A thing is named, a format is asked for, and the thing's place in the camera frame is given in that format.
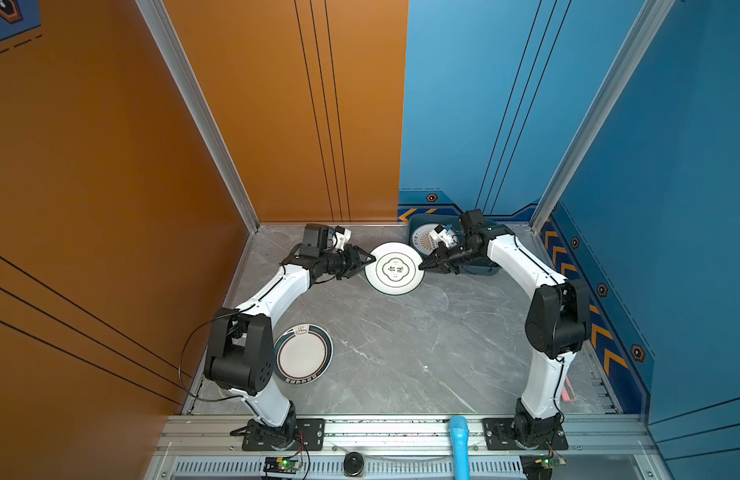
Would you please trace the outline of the sunburst plate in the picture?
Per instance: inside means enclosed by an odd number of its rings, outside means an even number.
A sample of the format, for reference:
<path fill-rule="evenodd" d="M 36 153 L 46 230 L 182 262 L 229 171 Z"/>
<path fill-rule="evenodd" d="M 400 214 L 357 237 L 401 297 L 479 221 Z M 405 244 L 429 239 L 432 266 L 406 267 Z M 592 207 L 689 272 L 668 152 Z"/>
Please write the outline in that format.
<path fill-rule="evenodd" d="M 437 223 L 425 223 L 418 225 L 410 233 L 409 244 L 415 249 L 422 258 L 431 255 L 439 246 L 440 241 L 436 240 L 431 232 L 439 227 Z"/>

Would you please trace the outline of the large white flower plate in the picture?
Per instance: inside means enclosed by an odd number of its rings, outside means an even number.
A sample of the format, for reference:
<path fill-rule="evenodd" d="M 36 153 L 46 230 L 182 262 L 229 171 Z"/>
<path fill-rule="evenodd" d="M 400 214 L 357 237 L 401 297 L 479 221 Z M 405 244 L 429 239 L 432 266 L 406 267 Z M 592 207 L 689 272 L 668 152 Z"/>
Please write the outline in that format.
<path fill-rule="evenodd" d="M 423 282 L 421 255 L 401 242 L 387 242 L 371 251 L 375 261 L 365 267 L 365 277 L 377 291 L 391 296 L 406 295 Z"/>

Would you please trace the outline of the white plate dark rim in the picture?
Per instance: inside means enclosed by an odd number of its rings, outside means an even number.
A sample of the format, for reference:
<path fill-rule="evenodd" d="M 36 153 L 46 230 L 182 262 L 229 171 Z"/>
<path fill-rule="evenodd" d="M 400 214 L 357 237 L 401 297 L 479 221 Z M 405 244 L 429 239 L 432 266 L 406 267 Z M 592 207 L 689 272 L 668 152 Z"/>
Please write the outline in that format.
<path fill-rule="evenodd" d="M 288 384 L 314 382 L 329 368 L 334 345 L 327 330 L 314 324 L 299 324 L 275 342 L 276 374 Z"/>

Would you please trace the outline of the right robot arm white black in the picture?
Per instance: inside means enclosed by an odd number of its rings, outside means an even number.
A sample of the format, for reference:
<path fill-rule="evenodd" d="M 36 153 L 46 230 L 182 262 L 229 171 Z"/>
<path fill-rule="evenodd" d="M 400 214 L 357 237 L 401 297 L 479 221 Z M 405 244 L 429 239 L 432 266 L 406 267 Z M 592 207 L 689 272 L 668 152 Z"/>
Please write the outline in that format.
<path fill-rule="evenodd" d="M 419 268 L 459 273 L 475 261 L 497 264 L 530 298 L 525 335 L 533 348 L 526 387 L 512 422 L 496 431 L 524 449 L 551 447 L 563 432 L 562 391 L 570 367 L 591 337 L 588 287 L 543 263 L 505 225 L 491 225 L 479 209 L 459 217 L 462 235 L 444 225 L 429 232 L 433 252 Z"/>

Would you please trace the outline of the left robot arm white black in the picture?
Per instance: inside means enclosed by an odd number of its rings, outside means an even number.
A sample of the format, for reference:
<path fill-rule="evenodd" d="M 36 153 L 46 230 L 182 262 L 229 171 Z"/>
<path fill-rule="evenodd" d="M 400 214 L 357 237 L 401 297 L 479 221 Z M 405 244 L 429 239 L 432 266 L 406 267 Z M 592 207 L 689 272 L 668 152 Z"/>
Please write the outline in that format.
<path fill-rule="evenodd" d="M 221 308 L 210 321 L 204 377 L 228 400 L 241 401 L 252 420 L 241 432 L 276 449 L 296 440 L 296 409 L 272 379 L 276 363 L 273 327 L 312 286 L 356 276 L 376 257 L 350 243 L 351 231 L 323 224 L 305 226 L 303 240 L 280 262 L 272 280 L 235 308 Z"/>

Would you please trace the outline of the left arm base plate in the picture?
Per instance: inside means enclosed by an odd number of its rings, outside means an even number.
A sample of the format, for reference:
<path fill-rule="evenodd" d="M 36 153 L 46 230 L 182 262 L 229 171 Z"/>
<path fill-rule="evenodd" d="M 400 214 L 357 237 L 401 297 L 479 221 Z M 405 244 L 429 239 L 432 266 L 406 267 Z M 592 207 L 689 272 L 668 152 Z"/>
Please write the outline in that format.
<path fill-rule="evenodd" d="M 283 427 L 268 427 L 250 420 L 245 427 L 243 451 L 294 451 L 305 446 L 309 451 L 321 451 L 325 438 L 324 418 L 296 418 Z"/>

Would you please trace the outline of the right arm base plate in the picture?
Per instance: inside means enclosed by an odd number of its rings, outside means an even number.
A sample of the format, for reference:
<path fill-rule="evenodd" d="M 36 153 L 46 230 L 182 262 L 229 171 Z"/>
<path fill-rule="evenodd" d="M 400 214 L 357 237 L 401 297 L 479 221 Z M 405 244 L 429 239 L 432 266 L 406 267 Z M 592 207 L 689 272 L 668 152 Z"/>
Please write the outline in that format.
<path fill-rule="evenodd" d="M 552 429 L 544 435 L 536 435 L 522 441 L 515 427 L 515 420 L 509 417 L 489 417 L 482 420 L 484 439 L 490 451 L 567 451 L 570 448 L 566 433 L 561 427 Z"/>

